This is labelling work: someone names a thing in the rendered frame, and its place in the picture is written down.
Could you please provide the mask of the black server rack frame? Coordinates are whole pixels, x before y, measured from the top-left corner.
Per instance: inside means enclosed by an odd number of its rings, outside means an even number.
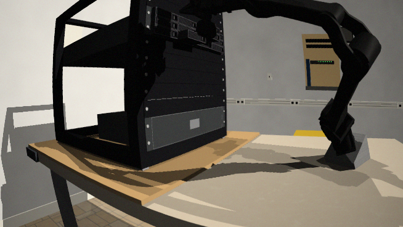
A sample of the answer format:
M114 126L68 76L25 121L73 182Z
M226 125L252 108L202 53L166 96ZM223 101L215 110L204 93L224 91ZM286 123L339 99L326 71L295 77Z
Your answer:
M129 16L109 25L71 19L95 1L79 0L55 21L56 141L144 171L225 138L225 50L220 54L151 35L155 6L196 23L202 20L179 13L190 0L131 0ZM64 47L65 24L98 30ZM123 68L127 111L97 114L98 125L65 130L63 67ZM88 137L95 134L99 139Z

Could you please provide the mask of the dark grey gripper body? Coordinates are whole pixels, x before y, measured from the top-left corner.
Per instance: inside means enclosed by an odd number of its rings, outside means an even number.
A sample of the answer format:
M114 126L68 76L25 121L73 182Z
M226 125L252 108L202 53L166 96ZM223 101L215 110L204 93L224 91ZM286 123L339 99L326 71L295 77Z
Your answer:
M208 12L199 12L198 16L203 18L203 20L199 20L197 23L197 34L207 39L214 38L217 36L216 34L216 24L211 22L212 14L218 15L221 12L232 13L227 0L217 0L221 2L221 5L214 10Z

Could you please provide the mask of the light brown wooden board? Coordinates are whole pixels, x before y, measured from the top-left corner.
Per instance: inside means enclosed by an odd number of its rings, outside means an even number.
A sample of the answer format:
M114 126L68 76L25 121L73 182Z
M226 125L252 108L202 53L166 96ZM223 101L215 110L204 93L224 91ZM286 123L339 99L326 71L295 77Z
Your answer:
M56 139L29 144L76 175L127 200L144 205L217 164L259 132L227 131L227 136L141 171Z

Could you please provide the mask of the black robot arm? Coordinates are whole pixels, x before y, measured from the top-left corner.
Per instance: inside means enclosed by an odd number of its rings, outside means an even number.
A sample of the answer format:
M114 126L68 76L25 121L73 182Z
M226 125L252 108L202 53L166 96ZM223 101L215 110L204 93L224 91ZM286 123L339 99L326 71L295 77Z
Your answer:
M357 85L368 73L381 52L381 44L359 19L337 2L315 0L227 0L231 10L245 9L256 18L286 17L322 27L328 34L343 72L335 98L321 111L321 130L332 142L336 155L356 151L351 127L354 118L347 106ZM341 27L354 38L347 44ZM334 101L333 101L334 100ZM333 103L333 105L332 105ZM336 133L335 133L336 132Z

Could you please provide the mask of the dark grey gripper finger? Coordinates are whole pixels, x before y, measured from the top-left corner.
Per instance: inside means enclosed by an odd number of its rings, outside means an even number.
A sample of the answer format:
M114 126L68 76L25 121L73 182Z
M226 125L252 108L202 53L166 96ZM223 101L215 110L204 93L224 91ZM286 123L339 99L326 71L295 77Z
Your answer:
M179 11L179 13L181 13L181 14L189 14L189 15L195 15L196 17L198 17L198 18L200 18L200 19L203 20L203 18L201 18L201 17L198 16L198 11L196 11L196 7L195 7L195 6L194 6L193 8L191 8L191 9L186 9L186 10Z
M188 5L186 5L186 6L184 6L182 9L180 9L179 11L182 11L182 10L186 10L186 9L190 9L190 8L193 8L194 6L193 5L191 5L191 3L188 3Z

